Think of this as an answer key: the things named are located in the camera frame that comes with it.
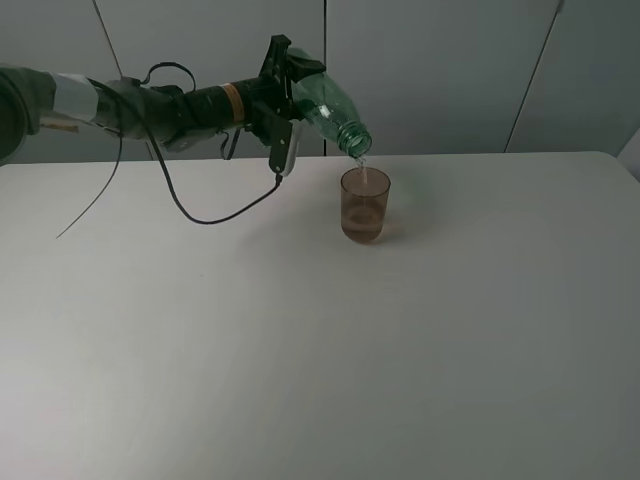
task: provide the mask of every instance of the green plastic bottle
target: green plastic bottle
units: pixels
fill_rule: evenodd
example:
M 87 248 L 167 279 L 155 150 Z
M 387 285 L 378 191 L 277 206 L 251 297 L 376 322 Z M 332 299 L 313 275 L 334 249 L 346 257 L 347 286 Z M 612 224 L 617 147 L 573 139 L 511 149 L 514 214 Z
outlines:
M 304 50 L 290 48 L 289 55 L 310 58 Z M 371 135 L 349 96 L 326 72 L 291 84 L 293 101 L 307 121 L 327 140 L 353 158 L 371 148 Z

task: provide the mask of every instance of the robotic arm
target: robotic arm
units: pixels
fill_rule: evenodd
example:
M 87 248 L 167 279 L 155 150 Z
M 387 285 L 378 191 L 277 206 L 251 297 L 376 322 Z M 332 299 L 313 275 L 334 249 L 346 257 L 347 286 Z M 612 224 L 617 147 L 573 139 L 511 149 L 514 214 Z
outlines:
M 152 134 L 172 152 L 227 130 L 244 129 L 271 147 L 269 166 L 285 176 L 297 149 L 292 120 L 304 118 L 291 84 L 325 71 L 321 62 L 290 52 L 290 45 L 284 35 L 272 37 L 256 78 L 188 93 L 174 85 L 145 88 L 139 80 L 126 77 L 105 86 L 85 77 L 70 79 L 0 65 L 0 165 L 41 125 L 80 121 L 124 138 L 146 140 Z M 75 82 L 78 100 L 92 104 L 91 118 L 58 106 L 61 96 L 75 95 L 73 89 L 64 92 L 65 82 Z M 123 101 L 131 108 L 117 105 Z

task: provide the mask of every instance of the bottle neck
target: bottle neck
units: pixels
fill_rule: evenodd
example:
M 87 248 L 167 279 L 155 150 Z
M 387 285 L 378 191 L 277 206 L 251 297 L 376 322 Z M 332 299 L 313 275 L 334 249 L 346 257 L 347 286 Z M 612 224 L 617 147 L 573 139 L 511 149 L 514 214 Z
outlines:
M 350 121 L 338 131 L 338 148 L 353 158 L 365 155 L 371 148 L 371 135 L 358 121 Z

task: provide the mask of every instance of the white tape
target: white tape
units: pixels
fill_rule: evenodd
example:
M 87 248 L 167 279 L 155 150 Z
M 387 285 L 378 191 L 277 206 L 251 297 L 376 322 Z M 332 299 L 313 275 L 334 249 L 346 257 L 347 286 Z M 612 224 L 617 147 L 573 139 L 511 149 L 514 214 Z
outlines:
M 90 122 L 98 111 L 98 92 L 87 77 L 52 73 L 56 82 L 54 112 Z

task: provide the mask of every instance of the orange band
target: orange band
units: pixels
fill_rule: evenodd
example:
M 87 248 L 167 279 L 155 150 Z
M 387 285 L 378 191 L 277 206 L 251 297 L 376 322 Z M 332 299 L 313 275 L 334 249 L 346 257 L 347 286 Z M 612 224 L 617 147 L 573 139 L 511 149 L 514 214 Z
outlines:
M 221 87 L 231 102 L 231 108 L 233 109 L 233 123 L 241 123 L 244 120 L 244 103 L 242 102 L 240 93 L 238 93 L 238 89 L 230 83 L 225 83 L 224 85 L 221 85 Z

